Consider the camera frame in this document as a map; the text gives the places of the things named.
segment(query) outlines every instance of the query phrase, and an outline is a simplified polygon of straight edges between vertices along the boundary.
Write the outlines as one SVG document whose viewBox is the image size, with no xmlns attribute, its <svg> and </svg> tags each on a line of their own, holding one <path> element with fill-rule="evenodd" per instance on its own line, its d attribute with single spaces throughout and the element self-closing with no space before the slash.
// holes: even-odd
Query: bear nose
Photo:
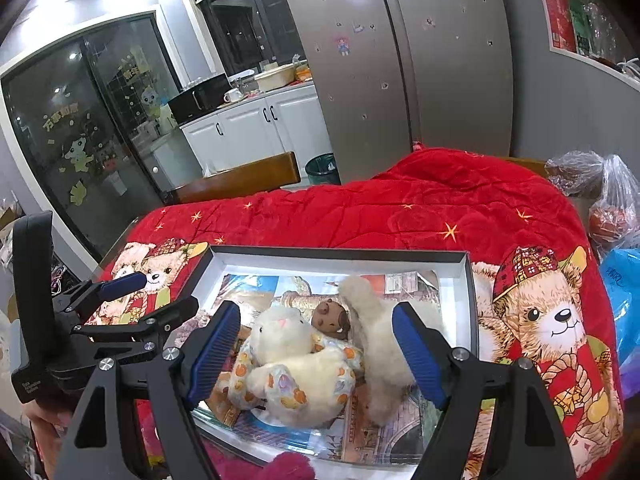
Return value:
<svg viewBox="0 0 640 480">
<path fill-rule="evenodd" d="M 562 309 L 560 312 L 558 312 L 554 316 L 556 321 L 559 321 L 560 323 L 564 323 L 570 317 L 571 317 L 571 311 L 568 308 Z"/>
</svg>

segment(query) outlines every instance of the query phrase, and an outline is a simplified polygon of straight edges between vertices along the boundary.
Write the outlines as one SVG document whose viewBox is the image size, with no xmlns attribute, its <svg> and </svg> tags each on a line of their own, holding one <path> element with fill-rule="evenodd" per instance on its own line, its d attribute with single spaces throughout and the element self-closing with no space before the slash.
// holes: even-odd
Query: trash bag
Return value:
<svg viewBox="0 0 640 480">
<path fill-rule="evenodd" d="M 640 251 L 612 250 L 602 262 L 600 273 L 616 324 L 623 391 L 630 397 L 640 391 Z"/>
<path fill-rule="evenodd" d="M 549 180 L 567 196 L 599 196 L 589 209 L 589 234 L 604 258 L 616 247 L 629 247 L 638 230 L 640 186 L 618 155 L 569 152 L 550 159 Z"/>
</svg>

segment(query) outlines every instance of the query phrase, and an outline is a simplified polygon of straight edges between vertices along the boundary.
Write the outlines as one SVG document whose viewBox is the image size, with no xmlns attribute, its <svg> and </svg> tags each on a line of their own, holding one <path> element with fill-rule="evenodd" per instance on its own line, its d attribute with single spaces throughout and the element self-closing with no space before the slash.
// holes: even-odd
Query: bear eye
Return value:
<svg viewBox="0 0 640 480">
<path fill-rule="evenodd" d="M 540 311 L 536 308 L 532 308 L 527 312 L 527 319 L 529 319 L 529 321 L 537 321 L 539 317 Z"/>
</svg>

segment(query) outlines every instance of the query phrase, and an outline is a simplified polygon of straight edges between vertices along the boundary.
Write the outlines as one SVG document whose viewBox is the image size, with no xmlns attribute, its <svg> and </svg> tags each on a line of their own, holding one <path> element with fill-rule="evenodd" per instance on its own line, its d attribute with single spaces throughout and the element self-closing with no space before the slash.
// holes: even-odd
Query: black microwave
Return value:
<svg viewBox="0 0 640 480">
<path fill-rule="evenodd" d="M 225 74 L 198 83 L 169 101 L 169 108 L 179 126 L 213 112 L 223 102 L 231 85 Z"/>
</svg>

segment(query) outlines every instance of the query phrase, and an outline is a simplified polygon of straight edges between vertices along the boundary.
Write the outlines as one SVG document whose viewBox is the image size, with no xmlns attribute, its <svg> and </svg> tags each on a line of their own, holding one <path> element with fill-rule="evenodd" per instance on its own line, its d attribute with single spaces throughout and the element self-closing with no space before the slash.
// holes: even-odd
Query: green trash bin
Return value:
<svg viewBox="0 0 640 480">
<path fill-rule="evenodd" d="M 341 184 L 333 153 L 312 158 L 306 164 L 305 171 L 310 184 L 337 184 L 338 186 Z"/>
</svg>

